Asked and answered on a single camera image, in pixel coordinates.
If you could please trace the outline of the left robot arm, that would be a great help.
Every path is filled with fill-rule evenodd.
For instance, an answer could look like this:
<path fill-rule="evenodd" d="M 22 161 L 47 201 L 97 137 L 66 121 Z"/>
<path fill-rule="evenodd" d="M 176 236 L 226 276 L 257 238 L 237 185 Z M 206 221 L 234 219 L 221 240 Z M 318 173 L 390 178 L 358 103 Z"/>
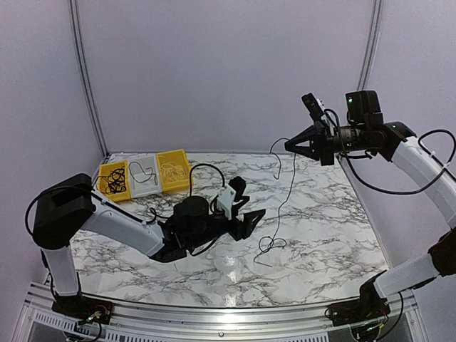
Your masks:
<path fill-rule="evenodd" d="M 222 185 L 212 201 L 190 195 L 176 204 L 161 220 L 141 219 L 109 200 L 80 173 L 49 187 L 28 205 L 24 217 L 27 232 L 40 248 L 50 271 L 56 303 L 75 317 L 90 311 L 71 251 L 73 236 L 89 231 L 129 246 L 149 259 L 166 264 L 207 251 L 222 236 L 234 241 L 247 239 L 266 214 L 265 209 L 239 210 L 249 202 L 246 182 L 235 177 Z"/>

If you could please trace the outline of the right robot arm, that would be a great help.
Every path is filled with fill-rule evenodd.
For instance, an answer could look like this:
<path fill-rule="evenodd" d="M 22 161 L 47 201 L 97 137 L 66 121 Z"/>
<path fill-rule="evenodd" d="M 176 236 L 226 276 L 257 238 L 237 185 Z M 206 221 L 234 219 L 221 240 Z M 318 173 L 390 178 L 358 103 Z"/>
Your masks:
<path fill-rule="evenodd" d="M 285 150 L 332 165 L 335 156 L 364 151 L 381 155 L 413 180 L 418 189 L 402 191 L 402 196 L 423 193 L 439 210 L 449 231 L 426 253 L 374 276 L 360 288 L 353 313 L 370 318 L 382 300 L 408 289 L 419 289 L 438 277 L 455 275 L 455 176 L 438 161 L 422 140 L 399 122 L 336 126 L 316 122 L 284 145 Z"/>

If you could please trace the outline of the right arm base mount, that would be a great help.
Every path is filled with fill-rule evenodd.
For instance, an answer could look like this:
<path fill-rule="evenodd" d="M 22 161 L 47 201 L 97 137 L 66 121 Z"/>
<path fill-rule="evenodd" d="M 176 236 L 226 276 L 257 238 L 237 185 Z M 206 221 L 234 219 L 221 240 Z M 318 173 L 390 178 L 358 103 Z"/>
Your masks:
<path fill-rule="evenodd" d="M 360 323 L 375 318 L 385 318 L 390 313 L 386 299 L 368 297 L 345 300 L 332 303 L 325 310 L 325 317 L 332 321 L 334 326 Z"/>

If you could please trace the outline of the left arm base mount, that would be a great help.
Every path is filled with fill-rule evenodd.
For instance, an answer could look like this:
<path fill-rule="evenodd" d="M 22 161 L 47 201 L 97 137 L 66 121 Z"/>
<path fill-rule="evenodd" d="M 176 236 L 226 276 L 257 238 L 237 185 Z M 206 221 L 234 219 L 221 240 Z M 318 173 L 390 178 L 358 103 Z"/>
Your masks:
<path fill-rule="evenodd" d="M 82 294 L 75 296 L 56 295 L 52 310 L 58 314 L 77 318 L 81 324 L 92 322 L 108 324 L 113 313 L 113 303 Z"/>

